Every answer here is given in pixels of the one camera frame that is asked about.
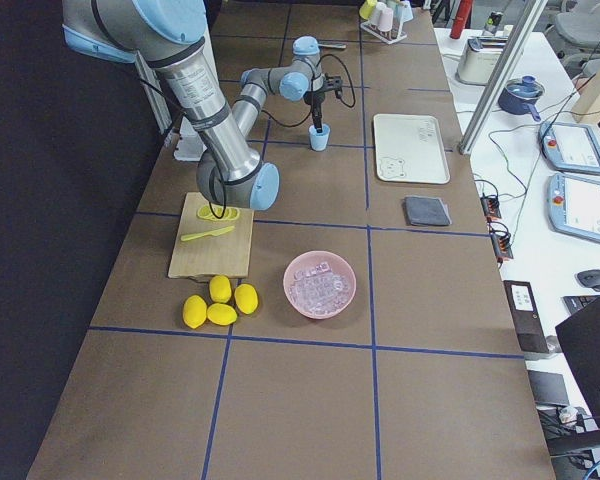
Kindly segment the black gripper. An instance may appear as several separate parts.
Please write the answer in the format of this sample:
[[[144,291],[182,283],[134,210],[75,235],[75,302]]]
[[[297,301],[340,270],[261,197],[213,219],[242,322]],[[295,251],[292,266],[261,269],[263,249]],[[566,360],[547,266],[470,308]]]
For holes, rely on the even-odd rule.
[[[310,86],[305,93],[305,104],[310,107],[313,127],[317,134],[323,132],[321,104],[324,102],[325,98],[325,85],[326,77],[324,74],[321,74],[311,81]]]

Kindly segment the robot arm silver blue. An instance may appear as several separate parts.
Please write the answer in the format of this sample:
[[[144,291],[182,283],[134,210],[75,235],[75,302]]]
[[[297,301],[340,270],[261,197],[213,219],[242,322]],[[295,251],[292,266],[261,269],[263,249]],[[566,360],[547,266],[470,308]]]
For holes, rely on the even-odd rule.
[[[62,7],[70,48],[120,63],[142,56],[164,77],[206,147],[197,185],[209,202],[260,211],[273,205],[279,171],[246,137],[268,96],[299,101],[323,87],[326,76],[314,37],[295,40],[290,65],[245,72],[239,98],[229,103],[204,55],[203,2],[65,1]]]

